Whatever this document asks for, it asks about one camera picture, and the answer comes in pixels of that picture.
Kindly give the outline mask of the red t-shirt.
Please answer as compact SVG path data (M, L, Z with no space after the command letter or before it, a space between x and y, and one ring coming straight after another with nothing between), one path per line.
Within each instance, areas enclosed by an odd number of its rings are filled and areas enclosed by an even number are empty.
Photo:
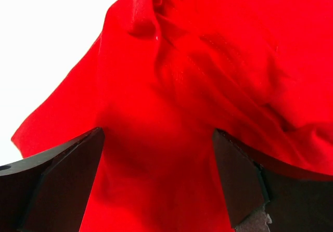
M29 157L100 126L81 231L231 231L215 129L332 174L332 0L118 0L16 130Z

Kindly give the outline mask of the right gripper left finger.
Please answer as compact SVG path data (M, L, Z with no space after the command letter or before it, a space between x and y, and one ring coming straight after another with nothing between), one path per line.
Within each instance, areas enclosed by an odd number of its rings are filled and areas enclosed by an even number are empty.
M94 128L1 166L1 231L79 231L105 135Z

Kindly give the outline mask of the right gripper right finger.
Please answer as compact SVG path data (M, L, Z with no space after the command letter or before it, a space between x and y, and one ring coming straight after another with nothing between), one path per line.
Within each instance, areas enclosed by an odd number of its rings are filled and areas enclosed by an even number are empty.
M215 130L213 148L235 231L332 231L332 176L281 162Z

